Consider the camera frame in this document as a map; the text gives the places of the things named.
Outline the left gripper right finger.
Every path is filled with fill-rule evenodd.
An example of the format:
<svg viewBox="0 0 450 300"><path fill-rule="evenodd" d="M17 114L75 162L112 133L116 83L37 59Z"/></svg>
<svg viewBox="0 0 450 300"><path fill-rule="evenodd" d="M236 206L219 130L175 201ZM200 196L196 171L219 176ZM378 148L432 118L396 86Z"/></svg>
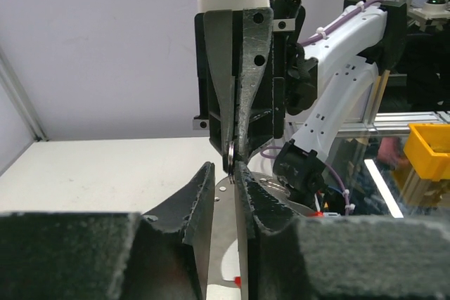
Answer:
<svg viewBox="0 0 450 300"><path fill-rule="evenodd" d="M449 220L304 217L235 168L243 299L448 299Z"/></svg>

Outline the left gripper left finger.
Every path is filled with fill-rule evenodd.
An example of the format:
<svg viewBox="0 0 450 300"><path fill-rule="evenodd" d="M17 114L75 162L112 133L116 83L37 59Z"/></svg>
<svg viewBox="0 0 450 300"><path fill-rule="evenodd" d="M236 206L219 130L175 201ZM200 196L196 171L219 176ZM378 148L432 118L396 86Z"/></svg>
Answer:
<svg viewBox="0 0 450 300"><path fill-rule="evenodd" d="M2 299L204 299L215 168L146 213L1 215Z"/></svg>

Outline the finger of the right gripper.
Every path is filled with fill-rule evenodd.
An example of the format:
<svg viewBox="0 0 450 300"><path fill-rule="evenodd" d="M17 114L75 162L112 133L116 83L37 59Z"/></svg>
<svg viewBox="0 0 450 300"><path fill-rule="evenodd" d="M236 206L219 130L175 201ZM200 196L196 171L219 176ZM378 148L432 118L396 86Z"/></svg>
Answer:
<svg viewBox="0 0 450 300"><path fill-rule="evenodd" d="M210 76L219 104L221 153L224 171L233 172L234 103L233 12L208 11L204 14L205 47Z"/></svg>
<svg viewBox="0 0 450 300"><path fill-rule="evenodd" d="M252 154L249 141L251 108L271 50L273 20L274 13L269 7L243 11L242 65L238 78L235 140L235 158L240 162L248 161Z"/></svg>

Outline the red handled metal keyring holder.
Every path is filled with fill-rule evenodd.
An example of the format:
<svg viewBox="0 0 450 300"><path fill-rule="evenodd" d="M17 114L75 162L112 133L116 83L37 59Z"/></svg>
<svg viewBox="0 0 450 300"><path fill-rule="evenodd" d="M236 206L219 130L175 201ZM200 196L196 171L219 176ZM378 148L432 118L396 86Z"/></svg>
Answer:
<svg viewBox="0 0 450 300"><path fill-rule="evenodd" d="M288 191L278 180L268 174L255 172L253 176L280 201L285 202L302 216L313 216L316 212L302 204L288 199ZM238 243L235 210L235 185L229 179L220 180L215 186L212 238L210 245L210 264L208 284L238 289L240 266L238 262Z"/></svg>

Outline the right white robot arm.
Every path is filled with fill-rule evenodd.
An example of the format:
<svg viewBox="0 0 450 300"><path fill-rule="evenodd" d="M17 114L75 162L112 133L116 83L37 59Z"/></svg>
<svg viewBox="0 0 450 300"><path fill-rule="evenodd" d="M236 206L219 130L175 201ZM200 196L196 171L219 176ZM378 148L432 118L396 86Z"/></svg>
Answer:
<svg viewBox="0 0 450 300"><path fill-rule="evenodd" d="M360 97L397 62L407 5L345 0L342 14L304 42L300 0L195 16L200 114L235 181L239 164L283 136L286 115L308 111L276 156L290 199L312 207L331 145Z"/></svg>

